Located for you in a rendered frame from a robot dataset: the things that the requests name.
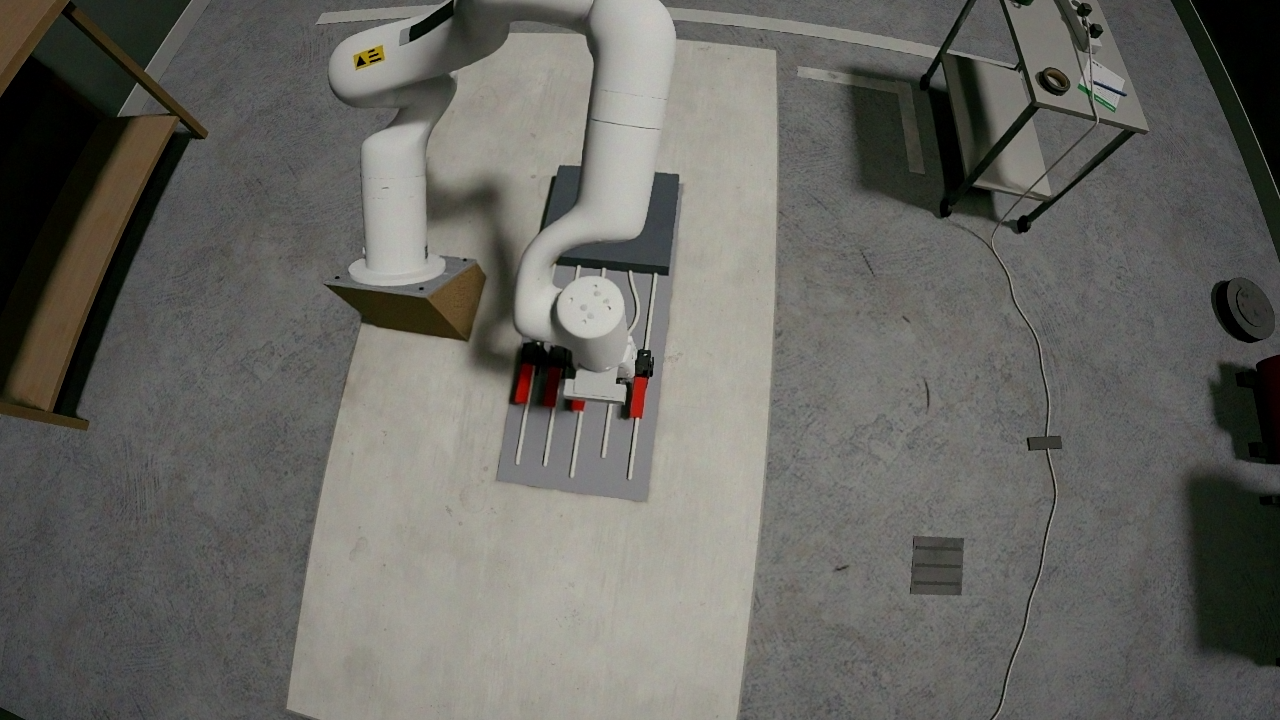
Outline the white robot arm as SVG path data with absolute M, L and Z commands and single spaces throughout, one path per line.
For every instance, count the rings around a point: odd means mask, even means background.
M 445 272 L 445 260 L 428 252 L 428 140 L 454 97 L 457 70 L 497 53 L 515 20 L 573 29 L 593 55 L 577 199 L 520 258 L 515 329 L 573 351 L 576 380 L 566 379 L 564 398 L 625 405 L 627 388 L 616 379 L 632 336 L 622 293 L 599 275 L 561 290 L 552 273 L 570 249 L 643 232 L 676 53 L 659 0 L 445 0 L 342 41 L 328 63 L 332 92 L 352 108 L 399 108 L 360 150 L 366 258 L 349 265 L 349 278 L 399 286 Z

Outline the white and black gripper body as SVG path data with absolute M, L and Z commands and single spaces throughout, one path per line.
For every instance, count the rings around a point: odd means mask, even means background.
M 573 360 L 573 368 L 577 372 L 579 361 L 573 356 L 573 351 L 572 351 L 572 360 Z M 627 378 L 627 379 L 632 378 L 635 375 L 635 360 L 637 360 L 637 348 L 634 345 L 632 340 L 632 343 L 628 345 L 626 348 L 626 355 L 623 356 L 623 361 L 618 365 L 617 378 Z

